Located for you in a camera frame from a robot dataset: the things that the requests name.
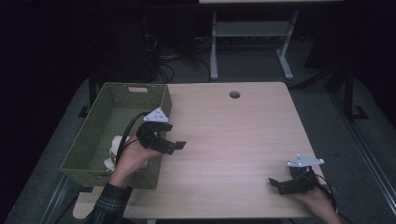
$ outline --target hole in table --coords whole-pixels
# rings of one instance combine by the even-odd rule
[[[231,91],[230,92],[230,97],[233,99],[238,99],[241,96],[241,93],[239,93],[238,91]]]

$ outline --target wrist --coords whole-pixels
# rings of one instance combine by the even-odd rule
[[[339,216],[332,206],[316,204],[316,208],[311,207],[310,209],[324,224],[342,224]]]
[[[133,174],[123,174],[122,172],[114,171],[113,175],[111,175],[110,180],[108,181],[109,184],[120,187],[120,188],[127,188],[129,180]]]

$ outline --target white triangular object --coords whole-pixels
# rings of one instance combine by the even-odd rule
[[[323,163],[324,163],[323,159],[317,159],[317,158],[312,158],[312,157],[307,157],[307,156],[297,154],[295,159],[288,161],[288,166],[305,167],[305,166],[317,165],[317,164],[323,164]]]
[[[167,123],[169,118],[163,113],[160,107],[149,113],[143,118],[144,121],[162,122]]]

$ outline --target sleeve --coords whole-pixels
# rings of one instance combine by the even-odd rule
[[[122,216],[132,191],[130,187],[124,189],[107,183],[84,223],[122,223]]]

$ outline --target gray floor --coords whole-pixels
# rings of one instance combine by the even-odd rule
[[[217,82],[282,81],[293,86],[318,72],[304,68],[310,43],[296,41],[290,45],[287,54],[295,78],[286,80],[275,54],[278,43],[275,40],[233,54],[219,54]],[[209,65],[208,52],[199,54],[198,58]],[[208,71],[202,62],[183,59],[168,65],[175,69],[175,83],[208,80]],[[162,78],[156,78],[155,82],[161,83]],[[327,180],[337,188],[335,197],[339,211],[354,223],[396,223],[396,216],[363,157],[361,143],[356,140],[351,124],[339,109],[339,95],[342,94],[327,93],[324,90],[326,82],[327,79],[323,78],[304,91],[290,91],[290,95],[314,151],[326,161],[321,168]],[[84,105],[89,104],[88,93],[85,81],[70,102],[6,223],[54,223],[69,204],[71,207],[59,223],[78,223],[72,216],[72,210],[80,186],[64,177],[59,167],[84,120],[78,118],[78,114]],[[369,119],[357,120],[353,127],[373,151],[389,182],[396,186],[393,173],[396,170],[395,130],[375,105],[370,92],[359,82],[356,82],[354,104],[362,106]],[[65,183],[66,188],[58,188],[60,182]],[[314,217],[294,221],[319,223]]]

